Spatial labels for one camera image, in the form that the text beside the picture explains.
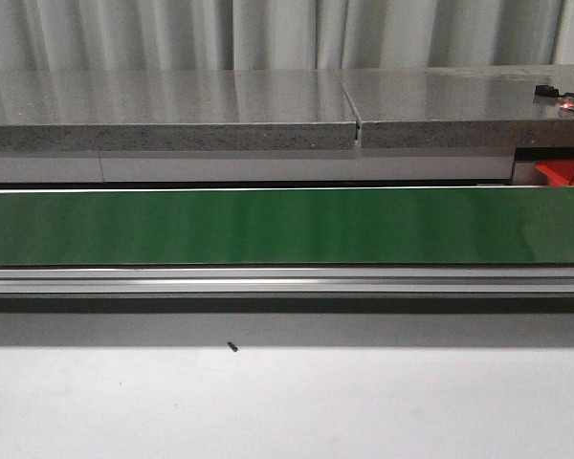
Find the grey stone counter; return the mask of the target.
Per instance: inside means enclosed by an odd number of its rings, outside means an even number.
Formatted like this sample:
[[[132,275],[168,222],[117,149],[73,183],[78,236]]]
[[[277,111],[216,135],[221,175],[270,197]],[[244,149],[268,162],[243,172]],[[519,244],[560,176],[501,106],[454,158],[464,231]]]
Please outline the grey stone counter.
[[[574,147],[574,65],[0,72],[0,151]]]

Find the green conveyor belt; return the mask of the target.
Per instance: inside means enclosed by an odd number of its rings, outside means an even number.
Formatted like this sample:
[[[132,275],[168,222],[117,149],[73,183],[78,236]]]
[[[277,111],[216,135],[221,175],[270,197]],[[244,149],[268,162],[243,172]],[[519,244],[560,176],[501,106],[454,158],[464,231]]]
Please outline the green conveyor belt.
[[[0,266],[574,264],[574,186],[0,192]]]

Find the red plastic bin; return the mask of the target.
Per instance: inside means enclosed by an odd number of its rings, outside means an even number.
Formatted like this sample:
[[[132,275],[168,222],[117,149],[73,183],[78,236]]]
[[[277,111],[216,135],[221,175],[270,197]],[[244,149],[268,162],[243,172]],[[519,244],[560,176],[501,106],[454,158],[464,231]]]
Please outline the red plastic bin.
[[[546,178],[549,186],[574,186],[574,160],[539,161],[535,168]]]

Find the black sensor box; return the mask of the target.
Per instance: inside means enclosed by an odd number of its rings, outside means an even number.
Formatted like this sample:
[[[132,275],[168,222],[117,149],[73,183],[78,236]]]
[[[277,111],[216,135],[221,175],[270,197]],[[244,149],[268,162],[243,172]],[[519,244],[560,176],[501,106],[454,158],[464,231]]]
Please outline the black sensor box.
[[[552,85],[537,85],[535,87],[535,95],[544,98],[558,98],[560,91]]]

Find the white curtain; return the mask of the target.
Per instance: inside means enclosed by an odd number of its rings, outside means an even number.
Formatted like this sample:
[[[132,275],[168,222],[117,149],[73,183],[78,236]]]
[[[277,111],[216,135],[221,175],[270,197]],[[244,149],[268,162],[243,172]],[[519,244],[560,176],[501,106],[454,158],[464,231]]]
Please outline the white curtain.
[[[574,1],[0,1],[0,71],[574,64]]]

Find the aluminium conveyor frame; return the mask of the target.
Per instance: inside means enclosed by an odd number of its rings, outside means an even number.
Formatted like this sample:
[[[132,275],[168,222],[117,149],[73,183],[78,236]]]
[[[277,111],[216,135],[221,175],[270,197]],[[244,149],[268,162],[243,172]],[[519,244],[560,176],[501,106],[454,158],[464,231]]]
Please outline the aluminium conveyor frame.
[[[574,296],[574,267],[0,269],[0,295]]]

